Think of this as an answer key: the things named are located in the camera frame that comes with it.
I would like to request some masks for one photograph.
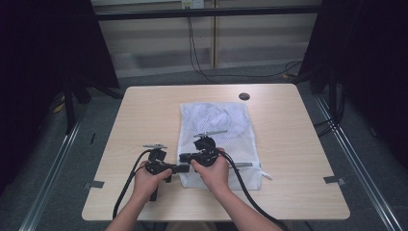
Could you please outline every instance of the hand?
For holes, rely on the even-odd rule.
[[[204,167],[196,160],[191,160],[191,166],[201,175],[204,184],[213,192],[230,191],[228,186],[229,165],[227,160],[218,155],[217,160],[210,167]]]
[[[145,166],[146,161],[141,162],[140,167]],[[132,199],[141,199],[144,203],[150,200],[150,195],[157,189],[159,183],[170,176],[171,169],[166,169],[157,175],[150,174],[145,167],[136,172],[135,184],[133,188]]]

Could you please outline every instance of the table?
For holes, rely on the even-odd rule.
[[[246,92],[249,100],[239,94]],[[259,191],[250,191],[263,210],[278,219],[346,219],[349,210],[338,184],[326,184],[332,176],[313,124],[297,88],[289,84],[201,85],[131,87],[118,111],[95,181],[83,210],[85,220],[110,220],[115,202],[144,144],[162,143],[165,161],[175,164],[180,134],[180,104],[189,102],[242,102],[251,119],[263,171]],[[133,183],[121,207],[128,201]],[[242,191],[235,191],[249,204]],[[139,220],[230,220],[207,190],[184,189],[178,175],[162,182],[158,199],[148,202]]]

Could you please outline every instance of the cable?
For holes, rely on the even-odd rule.
[[[113,214],[112,214],[112,217],[113,217],[113,218],[116,218],[117,210],[119,209],[120,202],[122,202],[123,196],[126,194],[126,191],[127,191],[127,189],[129,188],[129,185],[130,185],[130,183],[132,182],[132,179],[133,179],[133,177],[135,176],[136,172],[138,172],[138,170],[140,170],[141,168],[144,167],[144,166],[142,166],[142,167],[139,167],[138,169],[136,169],[136,167],[137,167],[138,164],[139,164],[139,161],[140,161],[141,157],[142,157],[144,154],[146,154],[147,152],[150,152],[150,151],[151,151],[150,149],[143,151],[143,152],[139,155],[139,157],[138,157],[138,159],[136,160],[135,164],[133,165],[133,168],[132,168],[132,170],[131,170],[130,173],[129,173],[129,177],[128,177],[128,179],[127,179],[125,185],[123,186],[122,192],[120,193],[120,196],[117,198],[117,201],[116,201],[116,204],[115,204],[115,207],[114,207],[114,212],[113,212]]]
[[[239,75],[239,74],[206,74],[204,73],[204,71],[201,69],[201,66],[199,64],[198,58],[197,58],[197,53],[195,50],[195,42],[194,42],[194,36],[193,36],[193,32],[192,32],[192,24],[191,24],[191,18],[188,17],[188,22],[189,22],[189,37],[190,37],[190,62],[191,62],[191,66],[194,69],[194,71],[203,76],[204,78],[206,78],[209,82],[215,83],[215,84],[220,84],[219,82],[216,82],[214,80],[209,79],[209,77],[251,77],[251,78],[268,78],[268,77],[273,77],[273,76],[277,76],[277,75],[281,75],[281,74],[285,74],[288,73],[288,71],[290,69],[295,68],[297,65],[301,64],[302,61],[291,61],[288,62],[285,65],[285,69],[283,71],[274,73],[274,74],[269,74],[269,75]],[[195,67],[193,61],[192,61],[192,52],[195,56],[195,61],[197,63],[197,67],[198,69]],[[292,63],[296,63],[294,65],[292,65],[291,67],[288,68],[289,64]]]
[[[255,202],[255,200],[252,198],[252,196],[249,194],[248,190],[246,189],[246,186],[241,178],[240,175],[240,171],[237,169],[237,167],[235,166],[234,161],[232,160],[231,156],[228,155],[228,153],[224,152],[224,151],[219,151],[219,153],[229,162],[229,164],[231,165],[231,167],[234,169],[235,174],[237,175],[238,181],[240,182],[241,188],[243,190],[243,193],[246,195],[246,198],[249,200],[249,202],[251,203],[251,205],[261,214],[263,215],[265,218],[269,219],[270,221],[272,221],[273,223],[275,223],[276,225],[278,225],[282,230],[284,231],[289,231],[288,227],[285,225],[284,222],[272,217],[271,215],[267,214],[267,212],[265,212],[263,209],[261,209],[261,207],[259,207],[259,205]]]
[[[339,109],[337,110],[337,116],[336,116],[337,119],[334,120],[333,118],[329,118],[325,120],[324,122],[314,124],[314,126],[320,126],[321,124],[324,124],[325,122],[331,123],[329,124],[328,127],[326,127],[325,129],[323,129],[322,131],[318,133],[318,137],[322,137],[323,135],[329,133],[332,129],[340,125],[340,121],[342,120],[344,116],[344,105],[345,105],[345,91],[344,91],[344,87],[342,86],[342,98],[340,100]]]

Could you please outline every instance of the black controller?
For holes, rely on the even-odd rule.
[[[161,147],[156,147],[152,149],[149,154],[148,162],[145,165],[146,170],[152,175],[157,175],[167,169],[171,169],[172,174],[190,171],[190,167],[188,165],[177,166],[165,163],[164,162],[165,157],[166,153],[163,150],[161,150]],[[171,182],[172,174],[165,179],[166,183]],[[150,201],[157,200],[158,189],[159,188],[156,188],[156,191],[154,191],[153,194],[150,196]]]
[[[203,136],[194,142],[197,153],[182,153],[180,154],[180,163],[190,164],[191,160],[196,160],[204,167],[209,167],[216,162],[219,150],[216,148],[216,142],[208,137]]]

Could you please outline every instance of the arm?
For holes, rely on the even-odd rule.
[[[135,175],[135,184],[129,201],[106,230],[134,230],[144,204],[149,201],[150,195],[159,186],[159,182],[169,175],[171,175],[171,169],[151,175],[145,168],[141,168]]]
[[[204,167],[195,160],[191,160],[191,165],[201,175],[204,184],[207,185],[239,230],[281,230],[230,190],[228,186],[229,165],[224,157],[218,156],[216,162],[210,167]]]

